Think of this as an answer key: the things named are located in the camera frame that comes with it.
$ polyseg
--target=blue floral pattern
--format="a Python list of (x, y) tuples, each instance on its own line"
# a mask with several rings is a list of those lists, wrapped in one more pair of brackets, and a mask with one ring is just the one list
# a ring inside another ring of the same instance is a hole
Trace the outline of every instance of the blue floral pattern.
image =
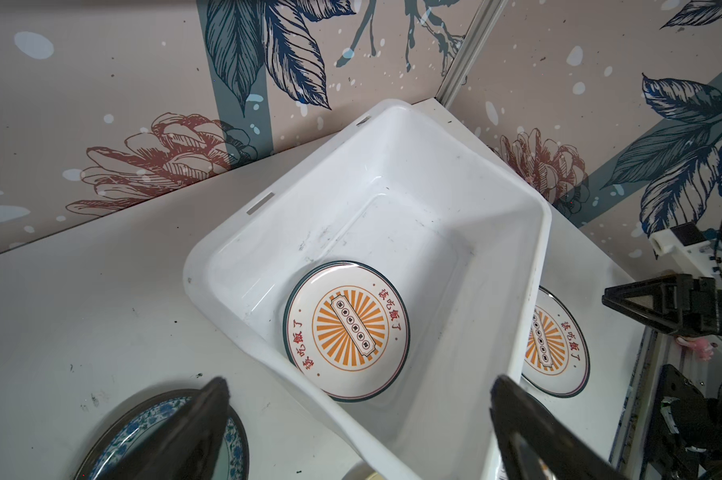
[(691, 0), (662, 28), (676, 25), (707, 25), (722, 18), (722, 0)]
[[(103, 453), (97, 458), (95, 467), (89, 473), (89, 480), (96, 480), (99, 475), (119, 463), (136, 440), (150, 427), (174, 415), (191, 397), (170, 398), (140, 413), (134, 420), (122, 428), (110, 442)], [(243, 457), (243, 440), (235, 421), (228, 417), (223, 445), (226, 448), (230, 471), (228, 480), (242, 480), (246, 473), (246, 458)]]
[(678, 123), (645, 135), (625, 149), (605, 187), (650, 182), (640, 211), (641, 225), (649, 236), (697, 222), (716, 186), (722, 197), (722, 92), (674, 78), (644, 76), (643, 86), (646, 104)]
[(264, 65), (293, 100), (329, 108), (327, 74), (305, 23), (355, 14), (350, 0), (210, 0), (204, 40), (241, 111)]
[[(404, 14), (409, 17), (409, 31), (406, 34), (406, 50), (404, 53), (404, 62), (406, 71), (409, 72), (412, 69), (412, 65), (409, 63), (409, 50), (415, 46), (414, 31), (416, 26), (424, 27), (433, 36), (433, 39), (439, 45), (439, 52), (443, 56), (441, 62), (441, 75), (445, 76), (449, 70), (449, 65), (452, 64), (457, 52), (462, 47), (462, 42), (465, 40), (464, 35), (452, 34), (446, 27), (444, 21), (433, 13), (433, 8), (439, 6), (450, 7), (459, 0), (423, 0), (425, 6), (425, 12), (420, 13), (417, 0), (404, 0)], [(369, 44), (370, 44), (370, 55), (377, 55), (377, 50), (374, 46), (374, 13), (377, 8), (377, 0), (369, 0), (369, 4), (366, 5), (366, 11), (361, 19), (361, 23), (356, 29), (356, 36), (353, 38), (353, 43), (343, 53), (343, 55), (337, 59), (337, 67), (342, 67), (348, 61), (353, 58), (359, 40), (363, 35), (366, 27), (369, 27)]]

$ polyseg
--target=wallpaper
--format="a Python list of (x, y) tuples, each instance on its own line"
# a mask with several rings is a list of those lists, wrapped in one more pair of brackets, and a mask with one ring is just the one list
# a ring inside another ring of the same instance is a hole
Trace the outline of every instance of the wallpaper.
[(480, 0), (14, 3), (0, 252), (435, 96)]
[(510, 0), (451, 111), (633, 277), (722, 256), (722, 0)]

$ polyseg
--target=white dot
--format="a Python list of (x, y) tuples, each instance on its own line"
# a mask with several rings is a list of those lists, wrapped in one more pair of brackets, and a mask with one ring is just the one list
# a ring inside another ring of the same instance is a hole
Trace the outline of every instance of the white dot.
[(15, 33), (15, 45), (30, 58), (43, 60), (55, 53), (55, 46), (44, 35), (33, 32)]
[(62, 177), (71, 182), (77, 182), (82, 178), (82, 171), (78, 168), (70, 168), (62, 172)]
[(665, 0), (660, 6), (660, 10), (673, 10), (680, 4), (680, 0)]
[(571, 49), (569, 56), (566, 58), (566, 63), (572, 67), (576, 67), (578, 64), (582, 63), (582, 47), (580, 45), (576, 45)]

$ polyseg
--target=plate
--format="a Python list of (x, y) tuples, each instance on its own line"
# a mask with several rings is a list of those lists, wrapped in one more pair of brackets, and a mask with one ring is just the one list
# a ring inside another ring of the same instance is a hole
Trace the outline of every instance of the plate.
[(524, 378), (548, 395), (575, 396), (590, 378), (590, 355), (580, 326), (543, 287), (537, 293), (524, 360)]
[[(199, 392), (180, 389), (156, 395), (119, 418), (89, 451), (76, 478), (96, 480), (135, 446), (155, 432), (164, 421), (174, 415)], [(245, 480), (249, 474), (249, 445), (241, 419), (228, 406), (227, 425), (223, 435), (213, 480)]]
[(409, 351), (409, 318), (388, 280), (358, 262), (311, 270), (283, 314), (289, 360), (330, 397), (361, 402), (395, 380)]

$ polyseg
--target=white table surface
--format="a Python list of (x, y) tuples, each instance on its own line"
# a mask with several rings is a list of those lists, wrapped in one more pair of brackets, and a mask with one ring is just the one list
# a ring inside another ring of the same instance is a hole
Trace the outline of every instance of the white table surface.
[[(415, 107), (487, 156), (481, 141), (435, 100)], [(195, 309), (181, 284), (193, 245), (324, 141), (0, 255), (0, 478), (70, 478), (97, 438), (129, 408), (168, 389), (200, 388), (214, 376), (228, 380), (231, 404), (246, 428), (250, 478), (339, 480), (357, 463), (345, 442)], [(628, 278), (557, 212), (548, 258), (550, 252), (603, 277), (600, 283), (570, 278), (559, 272), (563, 266), (546, 260), (542, 284), (570, 310), (577, 304), (600, 312), (599, 289)], [(614, 437), (613, 411), (617, 403), (621, 408), (640, 335), (626, 326), (632, 320), (591, 325), (573, 313), (591, 350), (593, 373), (585, 392), (592, 395), (583, 392), (576, 404), (577, 397), (568, 404), (542, 399), (603, 455)], [(601, 335), (593, 329), (606, 330)], [(608, 359), (599, 357), (596, 337), (604, 346), (620, 346)], [(603, 382), (594, 378), (601, 366)], [(604, 404), (599, 398), (613, 400)], [(586, 416), (577, 415), (580, 408)], [(593, 416), (604, 412), (605, 420), (595, 422)]]

